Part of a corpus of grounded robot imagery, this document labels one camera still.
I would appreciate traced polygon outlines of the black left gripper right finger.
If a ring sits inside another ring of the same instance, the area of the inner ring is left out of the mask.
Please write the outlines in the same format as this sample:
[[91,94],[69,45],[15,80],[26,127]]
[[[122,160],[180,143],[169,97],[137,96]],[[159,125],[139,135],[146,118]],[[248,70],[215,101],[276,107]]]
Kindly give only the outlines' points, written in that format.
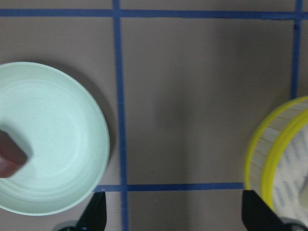
[[289,230],[253,190],[243,191],[242,222],[248,231]]

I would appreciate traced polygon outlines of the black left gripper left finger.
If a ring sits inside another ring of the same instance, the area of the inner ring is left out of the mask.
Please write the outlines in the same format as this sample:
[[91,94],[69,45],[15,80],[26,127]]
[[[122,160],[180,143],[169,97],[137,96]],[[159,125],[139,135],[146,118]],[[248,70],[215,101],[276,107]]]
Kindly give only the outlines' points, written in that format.
[[93,194],[76,224],[78,231],[103,231],[107,223],[105,192]]

